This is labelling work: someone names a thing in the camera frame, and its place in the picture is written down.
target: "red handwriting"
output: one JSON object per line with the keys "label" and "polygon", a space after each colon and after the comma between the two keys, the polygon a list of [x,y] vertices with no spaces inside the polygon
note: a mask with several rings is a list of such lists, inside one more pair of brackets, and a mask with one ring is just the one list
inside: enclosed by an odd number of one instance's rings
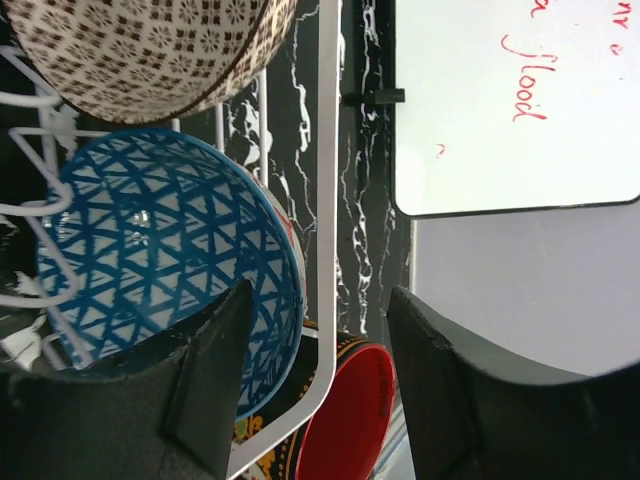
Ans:
{"label": "red handwriting", "polygon": [[620,8],[620,10],[613,14],[614,17],[617,17],[613,19],[613,23],[615,23],[616,25],[620,25],[622,28],[627,30],[629,29],[629,25],[627,25],[629,17],[627,17],[627,15],[631,13],[631,4],[618,2],[618,7]]}
{"label": "red handwriting", "polygon": [[[513,53],[514,55],[518,55],[527,59],[546,59],[549,63],[555,63],[558,61],[558,57],[556,55],[552,55],[549,53],[545,54],[532,54],[532,53],[522,53],[512,48],[509,48],[506,44],[507,38],[509,35],[505,35],[502,37],[500,45],[504,50],[509,53]],[[513,116],[512,121],[515,122],[519,118],[523,117],[532,117],[537,118],[539,120],[546,120],[546,115],[542,115],[541,113],[533,112],[533,107],[531,106],[531,100],[533,99],[533,92],[531,89],[535,86],[537,80],[534,76],[539,71],[550,71],[555,72],[556,69],[550,67],[548,65],[525,65],[520,69],[520,73],[522,76],[518,81],[518,86],[520,89],[516,93],[517,102],[515,102],[514,107],[516,109],[516,114]]]}
{"label": "red handwriting", "polygon": [[546,10],[547,5],[549,5],[549,0],[534,0],[534,3],[536,6],[531,9],[531,18],[533,18],[536,13]]}
{"label": "red handwriting", "polygon": [[618,57],[620,56],[622,50],[624,50],[624,47],[622,45],[618,45],[617,43],[612,43],[609,49],[611,50],[611,53]]}

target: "brown and white bowl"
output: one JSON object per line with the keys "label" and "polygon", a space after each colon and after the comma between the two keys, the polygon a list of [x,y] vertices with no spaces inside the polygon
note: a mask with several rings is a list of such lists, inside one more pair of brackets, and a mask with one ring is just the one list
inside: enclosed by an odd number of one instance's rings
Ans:
{"label": "brown and white bowl", "polygon": [[272,3],[3,1],[40,75],[75,108],[123,124],[180,116],[217,91],[257,40]]}
{"label": "brown and white bowl", "polygon": [[207,110],[240,93],[275,57],[285,40],[294,18],[297,0],[269,0],[260,20],[258,33],[253,36],[233,71],[197,107],[183,116]]}

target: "patterned bowl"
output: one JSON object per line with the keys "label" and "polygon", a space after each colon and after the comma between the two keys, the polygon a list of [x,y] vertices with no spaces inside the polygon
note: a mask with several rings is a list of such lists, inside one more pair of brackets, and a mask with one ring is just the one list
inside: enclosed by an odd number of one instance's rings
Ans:
{"label": "patterned bowl", "polygon": [[262,55],[276,33],[263,27],[256,39],[267,7],[287,0],[0,1],[29,59],[66,101],[101,120],[141,124],[208,97],[254,39]]}
{"label": "patterned bowl", "polygon": [[295,14],[297,0],[270,0],[260,20],[258,33],[236,63],[233,71],[213,93],[184,117],[207,110],[240,93],[265,68],[284,42]]}
{"label": "patterned bowl", "polygon": [[[80,292],[60,310],[93,358],[132,347],[249,279],[255,309],[238,418],[263,406],[293,364],[306,301],[301,249],[277,201],[210,145],[167,129],[100,138],[60,178],[74,202],[43,223],[79,277]],[[38,269],[50,295],[66,289],[42,245]]]}

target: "white wire rack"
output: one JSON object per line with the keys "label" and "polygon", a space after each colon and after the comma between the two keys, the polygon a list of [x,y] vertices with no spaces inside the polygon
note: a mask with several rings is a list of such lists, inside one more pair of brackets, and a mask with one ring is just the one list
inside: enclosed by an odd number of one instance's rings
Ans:
{"label": "white wire rack", "polygon": [[[307,394],[288,412],[268,425],[256,436],[233,449],[229,459],[227,478],[233,479],[255,463],[274,445],[281,442],[295,429],[306,422],[322,405],[326,398],[336,370],[336,202],[337,202],[337,143],[338,143],[338,104],[339,104],[339,38],[340,38],[340,0],[320,0],[319,9],[319,48],[318,48],[318,121],[317,121],[317,298],[318,330],[304,329],[306,335],[318,340],[318,367]],[[46,308],[49,315],[56,319],[60,329],[83,360],[84,365],[92,363],[92,356],[60,312],[58,305],[72,298],[79,289],[78,278],[73,269],[47,235],[41,225],[41,218],[64,211],[72,201],[70,189],[58,179],[58,158],[56,140],[61,144],[75,142],[77,137],[101,137],[107,132],[76,130],[73,125],[61,124],[60,115],[55,109],[62,99],[42,78],[27,67],[20,58],[23,52],[15,47],[0,46],[0,55],[17,68],[35,85],[35,95],[17,95],[0,92],[0,104],[25,108],[37,108],[40,128],[16,127],[9,131],[10,137],[22,149],[27,158],[46,179],[60,199],[55,203],[29,201],[22,205],[0,204],[0,221],[4,216],[23,217],[34,230],[36,236],[48,248],[61,271],[69,281],[69,288],[49,297],[34,282],[36,296],[33,298],[0,295],[0,305],[8,307]],[[259,77],[259,115],[260,115],[260,180],[268,185],[267,138],[267,91],[266,72]],[[216,109],[216,147],[224,151],[223,106]],[[172,127],[180,130],[180,121],[172,120]],[[41,137],[43,157],[29,145],[26,136]],[[45,338],[37,337],[36,331],[41,325],[38,319],[31,327],[31,333],[40,342],[41,350],[56,369],[65,367],[64,362],[52,348],[52,342],[58,340],[53,334]]]}

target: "wall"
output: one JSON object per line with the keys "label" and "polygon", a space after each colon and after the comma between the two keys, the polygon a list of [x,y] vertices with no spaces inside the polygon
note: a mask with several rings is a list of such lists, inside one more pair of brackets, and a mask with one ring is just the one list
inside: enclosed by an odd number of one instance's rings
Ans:
{"label": "wall", "polygon": [[416,222],[415,291],[534,360],[599,374],[640,358],[640,204]]}

